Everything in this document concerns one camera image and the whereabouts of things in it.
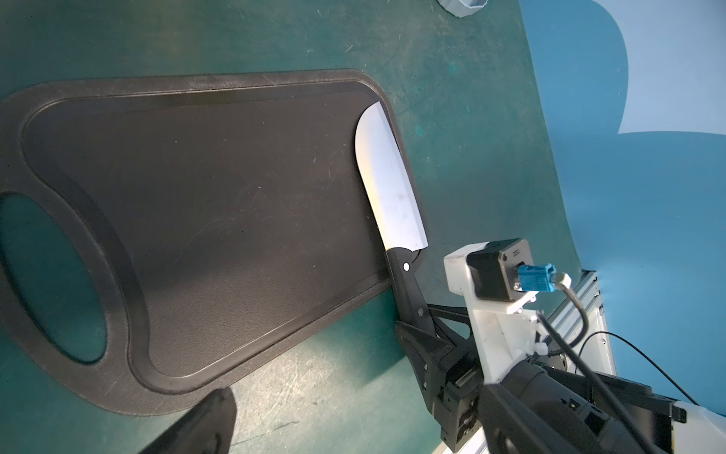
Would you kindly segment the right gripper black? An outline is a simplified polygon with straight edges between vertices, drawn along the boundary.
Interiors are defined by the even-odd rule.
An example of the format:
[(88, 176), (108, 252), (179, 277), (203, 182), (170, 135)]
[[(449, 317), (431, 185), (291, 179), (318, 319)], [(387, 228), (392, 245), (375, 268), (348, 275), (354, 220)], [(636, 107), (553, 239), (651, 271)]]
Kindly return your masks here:
[(429, 307), (435, 332), (398, 321), (396, 336), (419, 384), (427, 410), (441, 426), (442, 442), (461, 450), (481, 428), (478, 419), (484, 374), (473, 335), (464, 338), (446, 322), (472, 328), (466, 308)]

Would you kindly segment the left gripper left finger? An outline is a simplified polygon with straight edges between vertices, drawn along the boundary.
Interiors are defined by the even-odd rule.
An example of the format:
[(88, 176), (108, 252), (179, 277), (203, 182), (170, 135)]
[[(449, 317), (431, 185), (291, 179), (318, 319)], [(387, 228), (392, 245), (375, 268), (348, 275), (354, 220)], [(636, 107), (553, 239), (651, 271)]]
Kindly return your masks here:
[(141, 453), (229, 453), (236, 413), (232, 390), (216, 389)]

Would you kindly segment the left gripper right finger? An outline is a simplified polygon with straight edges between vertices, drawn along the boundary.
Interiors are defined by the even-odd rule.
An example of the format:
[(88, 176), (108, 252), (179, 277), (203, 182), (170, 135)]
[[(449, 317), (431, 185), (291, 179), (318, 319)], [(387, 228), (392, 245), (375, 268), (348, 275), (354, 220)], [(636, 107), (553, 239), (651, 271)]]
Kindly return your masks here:
[(572, 453), (573, 446), (498, 384), (482, 385), (478, 419), (490, 453)]

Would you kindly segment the black cutting board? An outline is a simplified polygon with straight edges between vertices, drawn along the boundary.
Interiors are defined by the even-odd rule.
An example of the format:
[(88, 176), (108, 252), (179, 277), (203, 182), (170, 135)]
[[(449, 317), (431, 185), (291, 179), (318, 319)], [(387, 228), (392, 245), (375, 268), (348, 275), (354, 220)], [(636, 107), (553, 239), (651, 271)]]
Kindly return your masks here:
[(111, 412), (171, 414), (389, 287), (355, 159), (371, 77), (319, 70), (39, 84), (1, 103), (1, 192), (55, 221), (87, 270), (104, 351), (73, 359), (17, 270), (1, 321)]

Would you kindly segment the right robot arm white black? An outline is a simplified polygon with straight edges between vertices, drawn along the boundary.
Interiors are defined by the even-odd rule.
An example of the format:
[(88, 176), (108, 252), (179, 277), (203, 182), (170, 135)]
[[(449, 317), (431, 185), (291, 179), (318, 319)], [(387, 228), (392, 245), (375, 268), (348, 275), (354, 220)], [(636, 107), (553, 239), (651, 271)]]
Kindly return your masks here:
[(487, 384), (463, 308), (433, 306), (433, 332), (397, 322), (427, 410), (451, 453), (722, 453), (725, 418), (646, 385), (535, 359)]

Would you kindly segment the lavender plant in white pot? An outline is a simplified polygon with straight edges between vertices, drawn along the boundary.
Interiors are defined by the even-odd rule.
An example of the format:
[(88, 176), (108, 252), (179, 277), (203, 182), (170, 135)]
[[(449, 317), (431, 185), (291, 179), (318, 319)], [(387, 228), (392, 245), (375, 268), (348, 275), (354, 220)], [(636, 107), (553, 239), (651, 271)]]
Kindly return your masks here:
[(489, 3), (488, 0), (438, 0), (439, 5), (457, 18), (471, 16)]

